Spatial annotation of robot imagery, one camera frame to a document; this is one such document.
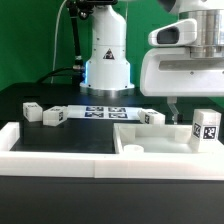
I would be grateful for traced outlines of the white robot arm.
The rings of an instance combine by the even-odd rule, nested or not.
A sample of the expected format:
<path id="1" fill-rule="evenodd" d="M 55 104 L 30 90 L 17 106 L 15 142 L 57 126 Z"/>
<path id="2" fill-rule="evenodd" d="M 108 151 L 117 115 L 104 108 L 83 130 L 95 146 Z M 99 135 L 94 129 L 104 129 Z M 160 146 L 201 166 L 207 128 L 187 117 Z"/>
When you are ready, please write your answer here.
<path id="1" fill-rule="evenodd" d="M 98 96 L 131 92 L 126 21 L 119 0 L 68 0 L 74 18 L 93 18 L 92 56 L 80 67 L 80 90 Z M 157 0 L 178 21 L 152 31 L 142 61 L 140 91 L 165 97 L 224 96 L 224 0 Z"/>

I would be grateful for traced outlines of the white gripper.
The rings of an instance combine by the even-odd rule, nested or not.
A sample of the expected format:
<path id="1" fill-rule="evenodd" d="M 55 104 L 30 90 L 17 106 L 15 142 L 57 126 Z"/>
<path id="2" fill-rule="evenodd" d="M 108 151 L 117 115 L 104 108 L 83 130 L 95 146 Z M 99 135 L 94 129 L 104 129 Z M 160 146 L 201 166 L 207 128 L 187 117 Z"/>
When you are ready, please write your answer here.
<path id="1" fill-rule="evenodd" d="M 140 75 L 144 96 L 168 97 L 174 124 L 181 121 L 176 97 L 223 97 L 224 59 L 193 59 L 188 48 L 156 48 L 144 56 Z"/>

